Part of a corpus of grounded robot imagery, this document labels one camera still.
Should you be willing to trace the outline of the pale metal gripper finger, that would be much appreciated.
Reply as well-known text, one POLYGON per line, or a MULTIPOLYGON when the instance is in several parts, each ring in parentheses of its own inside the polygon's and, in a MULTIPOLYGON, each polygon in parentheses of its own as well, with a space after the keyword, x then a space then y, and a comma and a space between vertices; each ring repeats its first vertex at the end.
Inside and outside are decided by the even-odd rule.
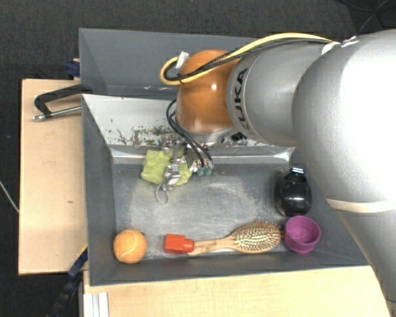
POLYGON ((172 178, 172 165, 169 164, 163 172, 163 180, 160 185, 157 186, 155 190, 155 198, 159 203, 168 203, 169 195, 168 192, 171 190, 171 185, 169 185, 169 181, 172 178))
POLYGON ((179 166, 177 164, 171 164, 172 167, 172 178, 169 181, 169 185, 171 185, 171 190, 173 189, 173 187, 178 183, 178 181, 181 179, 181 173, 180 173, 180 169, 179 166))

